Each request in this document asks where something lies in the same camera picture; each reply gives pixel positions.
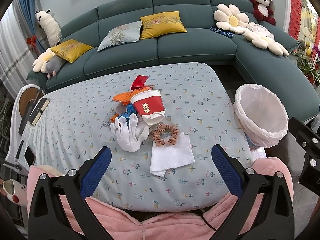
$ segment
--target throw pillow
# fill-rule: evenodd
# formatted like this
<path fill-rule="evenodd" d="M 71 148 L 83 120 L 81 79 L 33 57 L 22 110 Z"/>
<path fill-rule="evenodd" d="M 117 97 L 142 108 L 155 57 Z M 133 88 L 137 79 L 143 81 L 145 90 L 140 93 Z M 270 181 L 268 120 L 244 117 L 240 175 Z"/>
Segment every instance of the throw pillow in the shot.
<path fill-rule="evenodd" d="M 82 54 L 93 47 L 76 40 L 68 40 L 51 48 L 51 51 L 66 61 L 73 63 Z"/>
<path fill-rule="evenodd" d="M 167 33 L 186 33 L 179 12 L 163 12 L 144 16 L 142 20 L 142 34 L 140 39 L 155 38 Z"/>
<path fill-rule="evenodd" d="M 137 21 L 113 28 L 101 42 L 98 51 L 110 46 L 138 41 L 140 38 L 141 25 L 142 21 Z"/>

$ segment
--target red teddy bear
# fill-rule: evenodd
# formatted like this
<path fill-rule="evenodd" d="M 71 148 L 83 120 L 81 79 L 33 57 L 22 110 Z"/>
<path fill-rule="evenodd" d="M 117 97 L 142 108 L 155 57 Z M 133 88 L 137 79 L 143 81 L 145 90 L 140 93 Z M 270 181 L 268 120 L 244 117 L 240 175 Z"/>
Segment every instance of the red teddy bear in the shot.
<path fill-rule="evenodd" d="M 276 20 L 272 17 L 273 11 L 270 9 L 272 0 L 249 0 L 253 3 L 253 15 L 259 21 L 265 21 L 276 25 Z"/>

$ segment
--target green sectional sofa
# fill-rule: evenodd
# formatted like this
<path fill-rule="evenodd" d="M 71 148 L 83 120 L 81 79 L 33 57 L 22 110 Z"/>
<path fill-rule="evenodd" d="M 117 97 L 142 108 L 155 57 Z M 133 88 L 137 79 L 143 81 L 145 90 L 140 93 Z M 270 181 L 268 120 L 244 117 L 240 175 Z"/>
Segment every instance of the green sectional sofa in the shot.
<path fill-rule="evenodd" d="M 46 91 L 54 91 L 87 79 L 147 66 L 181 62 L 204 62 L 208 65 L 234 65 L 246 82 L 263 85 L 284 104 L 289 117 L 306 121 L 319 113 L 320 99 L 303 73 L 287 57 L 258 49 L 242 35 L 229 39 L 209 30 L 215 26 L 217 5 L 234 4 L 250 21 L 252 3 L 247 0 L 117 0 L 98 6 L 61 28 L 63 40 L 75 39 L 94 48 L 74 63 L 66 63 L 55 77 L 43 73 L 28 74 Z M 97 52 L 108 32 L 140 17 L 165 11 L 179 11 L 187 33 L 171 33 L 155 39 L 140 40 Z M 266 22 L 275 40 L 288 51 L 298 42 Z"/>

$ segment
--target sofa backrest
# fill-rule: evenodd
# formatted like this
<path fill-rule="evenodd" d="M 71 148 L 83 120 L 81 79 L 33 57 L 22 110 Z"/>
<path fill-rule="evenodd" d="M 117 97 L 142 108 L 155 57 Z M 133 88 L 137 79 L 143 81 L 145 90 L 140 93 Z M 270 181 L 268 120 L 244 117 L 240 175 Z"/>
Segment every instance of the sofa backrest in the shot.
<path fill-rule="evenodd" d="M 213 24 L 210 0 L 153 0 L 154 13 L 179 11 L 185 28 L 209 29 Z"/>
<path fill-rule="evenodd" d="M 248 0 L 116 0 L 94 8 L 61 28 L 63 40 L 75 39 L 98 47 L 113 28 L 139 21 L 140 17 L 167 11 L 179 11 L 186 28 L 215 26 L 213 13 L 217 5 L 224 3 L 238 6 L 250 21 L 257 23 L 253 16 L 253 5 Z"/>
<path fill-rule="evenodd" d="M 210 1 L 211 1 L 211 6 L 214 12 L 217 10 L 217 6 L 220 3 L 223 3 L 226 6 L 233 4 L 239 8 L 240 12 L 244 12 L 249 17 L 250 22 L 258 23 L 257 19 L 253 15 L 253 4 L 248 0 L 210 0 Z"/>

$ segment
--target blue cloth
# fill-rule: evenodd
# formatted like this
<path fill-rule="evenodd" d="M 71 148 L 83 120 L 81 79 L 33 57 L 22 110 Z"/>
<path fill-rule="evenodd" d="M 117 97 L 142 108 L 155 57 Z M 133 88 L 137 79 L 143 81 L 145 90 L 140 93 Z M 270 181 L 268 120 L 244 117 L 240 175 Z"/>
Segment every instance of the blue cloth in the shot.
<path fill-rule="evenodd" d="M 23 16 L 26 19 L 26 22 L 28 24 L 28 27 L 32 35 L 35 35 L 36 34 L 35 0 L 18 0 L 18 1 L 19 1 Z M 40 43 L 38 39 L 36 40 L 36 44 L 40 54 L 45 52 L 44 46 Z"/>
<path fill-rule="evenodd" d="M 128 104 L 126 112 L 124 112 L 123 114 L 119 115 L 118 118 L 120 118 L 121 116 L 123 116 L 124 118 L 127 119 L 127 125 L 129 127 L 129 117 L 131 114 L 137 114 L 137 110 L 133 107 L 133 104 Z"/>
<path fill-rule="evenodd" d="M 217 28 L 215 28 L 213 26 L 210 27 L 209 29 L 211 31 L 215 32 L 215 33 L 219 33 L 219 34 L 224 35 L 224 36 L 226 36 L 226 37 L 228 37 L 230 39 L 233 37 L 233 33 L 231 31 L 224 31 L 224 30 L 221 30 L 221 29 L 217 29 Z"/>

